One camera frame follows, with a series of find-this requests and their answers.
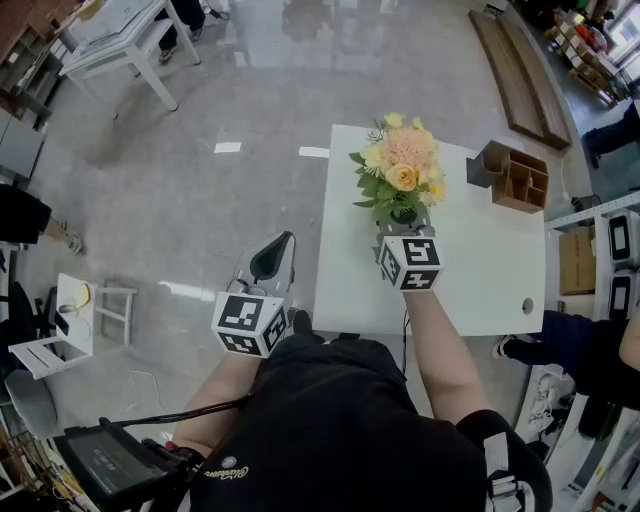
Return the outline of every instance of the cable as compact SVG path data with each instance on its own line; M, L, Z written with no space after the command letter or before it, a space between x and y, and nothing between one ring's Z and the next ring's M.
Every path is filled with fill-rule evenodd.
M156 386L156 395L158 397L158 407L162 412L164 412L166 414L169 414L167 412L167 410L164 407L162 407L162 403L160 402L160 387L158 386L158 379L156 378L156 376L153 373L151 373L151 372L143 372L143 371L140 371L140 370L131 370L129 372L129 380L131 380L131 385L133 386L133 390L136 392L136 395L138 396L138 398L134 403L132 403L125 410L126 411L130 411L136 405L138 405L139 403L142 402L142 395L140 394L140 391L138 390L138 387L136 386L136 383L133 381L133 374L134 373L139 373L141 375L150 375L151 377L153 377L153 382L154 382L154 384Z
M211 16L213 16L214 18L218 20L224 20L224 21L229 21L231 19L231 15L228 12L216 11L213 7L211 7L209 0L204 0L204 2L209 7L209 14L211 14Z
M402 375L407 376L407 326L409 325L409 310L404 310L404 324L402 334Z
M229 402L221 402L219 404L208 405L200 409L194 409L193 411L185 411L176 414L165 414L162 416L151 416L150 418L141 418L138 420L125 420L114 421L112 425L118 425L120 427L131 427L133 425L160 425L163 423L176 423L178 421L190 420L197 418L198 416L204 416L205 414L212 414L214 412L227 411L229 409L235 409L236 407L242 407L249 400L255 396L255 393L250 393L238 400L231 400Z

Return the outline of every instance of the sneaker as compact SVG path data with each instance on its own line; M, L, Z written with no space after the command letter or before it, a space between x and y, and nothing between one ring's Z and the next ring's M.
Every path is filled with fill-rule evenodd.
M313 334L311 317L304 309L299 309L295 312L291 326L294 334Z
M160 52L160 56L158 57L158 62L164 66L171 60L171 57L173 57L173 54L176 53L177 49L178 47L174 46L173 48L169 48L168 50L162 50Z
M191 31L191 41L192 42L195 43L198 39L200 39L202 37L202 29L203 28L204 27L200 27L200 28L197 28L197 29Z
M67 247L73 251L73 254L80 254L84 249L84 242L78 235L67 234Z
M498 341L495 342L493 347L491 348L491 357L494 359L501 359L503 357L507 357L504 355L504 345L507 341L516 339L513 334L507 334L503 336Z

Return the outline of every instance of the wooden plank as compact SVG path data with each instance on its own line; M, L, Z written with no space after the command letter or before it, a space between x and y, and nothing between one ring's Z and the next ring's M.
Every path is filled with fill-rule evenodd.
M533 98L545 142L563 150L571 146L569 128L546 71L522 29L506 19L500 28L516 54L518 64Z
M517 56L496 20L469 11L496 79L509 128L544 142L542 127Z

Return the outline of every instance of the jeans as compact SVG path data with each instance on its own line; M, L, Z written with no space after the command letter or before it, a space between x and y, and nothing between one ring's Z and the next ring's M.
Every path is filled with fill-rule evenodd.
M593 343L593 321L580 315L545 311L542 331L530 336L538 343L511 339L503 346L504 354L524 364L559 364L575 380Z
M185 25L189 25L189 28L198 30L204 25L205 14L200 7L198 0L171 0L173 7L180 18L180 21ZM167 11L164 9L155 17L155 21L166 20L169 17ZM178 44L178 32L172 25L169 30L160 39L160 49L170 50Z
M604 155L640 138L640 117L635 104L624 113L620 121L604 128L596 128L585 135L591 153Z

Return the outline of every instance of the table leg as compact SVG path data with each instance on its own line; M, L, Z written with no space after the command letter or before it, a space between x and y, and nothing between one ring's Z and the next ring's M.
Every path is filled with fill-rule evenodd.
M114 110L111 105L109 105L106 101L104 101L91 87L87 85L87 83L82 78L80 78L79 76L76 76L74 73L71 73L69 75L69 78L74 84L76 84L76 87L78 89L80 89L83 93L85 93L87 96L89 96L90 98L98 102L102 107L104 107L109 112L112 119L117 119L118 111Z
M135 46L129 46L126 50L127 55L133 62L134 66L140 70L144 79L149 82L151 88L156 91L156 94L162 100L162 103L171 111L178 108L178 102L173 99L173 96L167 91L167 88L156 75L155 71L147 61L146 57L140 53L140 50Z
M184 44L185 48L189 51L189 53L193 57L193 61L196 64L200 64L200 57L198 57L198 53L196 52L196 49L193 47L193 43L191 42L191 39L189 39L189 34L187 34L187 31L185 30L184 25L180 21L180 18L178 17L178 13L176 13L176 10L173 7L173 4L171 3L171 1L168 1L164 8L167 11L169 18L171 18L171 21L173 22L173 26L178 31L178 37L182 41L182 44Z

